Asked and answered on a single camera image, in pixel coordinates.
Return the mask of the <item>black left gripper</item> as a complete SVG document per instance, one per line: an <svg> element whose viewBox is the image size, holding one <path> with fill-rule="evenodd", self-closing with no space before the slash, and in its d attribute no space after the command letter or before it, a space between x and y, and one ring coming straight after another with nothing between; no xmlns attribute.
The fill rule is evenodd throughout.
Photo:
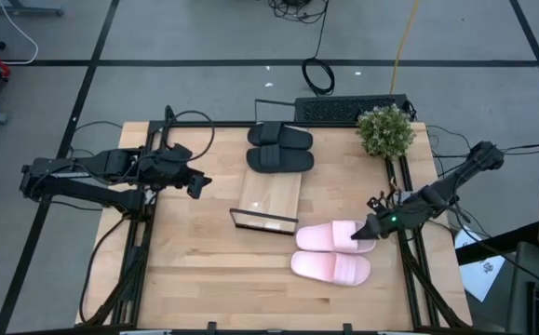
<svg viewBox="0 0 539 335"><path fill-rule="evenodd" d="M193 153L185 147L155 150L139 162L138 180L157 189L168 186L177 189L185 187L191 198L198 199L202 188L210 184L212 178L187 165L192 155Z"/></svg>

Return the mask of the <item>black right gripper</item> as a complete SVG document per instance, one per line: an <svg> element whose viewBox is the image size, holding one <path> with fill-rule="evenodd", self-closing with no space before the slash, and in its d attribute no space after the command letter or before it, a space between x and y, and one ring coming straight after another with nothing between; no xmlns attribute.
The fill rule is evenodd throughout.
<svg viewBox="0 0 539 335"><path fill-rule="evenodd" d="M386 239L392 233L412 230L425 222L425 210L413 208L410 204L388 209L378 199L371 198L368 206L372 213L350 236L352 240Z"/></svg>

